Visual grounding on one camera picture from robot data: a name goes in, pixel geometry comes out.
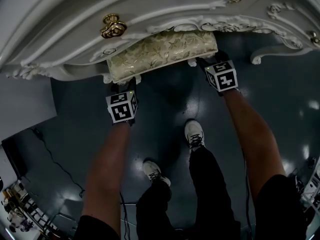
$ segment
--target shoelace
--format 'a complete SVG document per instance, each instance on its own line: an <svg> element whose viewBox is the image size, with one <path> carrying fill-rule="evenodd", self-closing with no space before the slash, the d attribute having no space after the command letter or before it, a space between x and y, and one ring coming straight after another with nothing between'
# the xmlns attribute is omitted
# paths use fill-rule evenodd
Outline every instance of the shoelace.
<svg viewBox="0 0 320 240"><path fill-rule="evenodd" d="M153 172L149 174L150 181L154 182L155 180L159 179L161 177L161 173L157 170L157 172Z"/></svg>
<svg viewBox="0 0 320 240"><path fill-rule="evenodd" d="M202 144L203 137L201 137L199 133L195 135L191 135L190 137L191 137L190 149L203 146Z"/></svg>

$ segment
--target dresser drawer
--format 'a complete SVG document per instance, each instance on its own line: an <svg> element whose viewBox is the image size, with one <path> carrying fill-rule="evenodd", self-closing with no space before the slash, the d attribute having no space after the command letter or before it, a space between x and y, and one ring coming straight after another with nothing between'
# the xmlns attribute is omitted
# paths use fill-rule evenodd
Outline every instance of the dresser drawer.
<svg viewBox="0 0 320 240"><path fill-rule="evenodd" d="M290 48L319 49L320 18L305 4L308 5L304 0L258 0L246 15L286 28L277 35Z"/></svg>
<svg viewBox="0 0 320 240"><path fill-rule="evenodd" d="M103 47L121 37L104 39L100 29L107 14L118 14L127 32L135 25L169 14L207 11L241 14L256 0L66 0L28 35L24 48L11 63L36 63L51 67L63 63L89 64Z"/></svg>

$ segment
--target white wall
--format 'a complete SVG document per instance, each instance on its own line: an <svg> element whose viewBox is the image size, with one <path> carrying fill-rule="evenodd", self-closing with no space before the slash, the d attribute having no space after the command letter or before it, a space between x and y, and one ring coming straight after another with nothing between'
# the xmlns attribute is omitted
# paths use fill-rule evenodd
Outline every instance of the white wall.
<svg viewBox="0 0 320 240"><path fill-rule="evenodd" d="M50 78L0 74L0 141L56 115Z"/></svg>

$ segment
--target black pants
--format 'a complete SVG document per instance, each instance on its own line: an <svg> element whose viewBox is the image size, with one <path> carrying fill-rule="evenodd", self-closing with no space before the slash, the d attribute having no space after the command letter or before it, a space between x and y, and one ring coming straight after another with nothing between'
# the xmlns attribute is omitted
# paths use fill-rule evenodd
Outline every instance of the black pants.
<svg viewBox="0 0 320 240"><path fill-rule="evenodd" d="M213 154L205 147L191 153L189 170L197 195L197 211L190 240L240 239L240 223L235 221L224 176ZM171 192L155 181L136 205L139 240L178 240L166 214Z"/></svg>

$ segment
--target ornate furniture leg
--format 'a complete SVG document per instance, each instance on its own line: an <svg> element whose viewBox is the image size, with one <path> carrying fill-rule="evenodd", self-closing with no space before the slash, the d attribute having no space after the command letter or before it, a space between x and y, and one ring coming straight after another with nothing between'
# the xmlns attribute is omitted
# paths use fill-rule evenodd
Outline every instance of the ornate furniture leg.
<svg viewBox="0 0 320 240"><path fill-rule="evenodd" d="M255 51L251 57L250 61L252 64L261 64L261 57L267 56L267 55L273 55L273 56L297 56L297 55L304 55L308 52L312 51L313 49L303 48L303 49L291 49L283 44L274 45L274 46L267 46L263 47L257 51Z"/></svg>

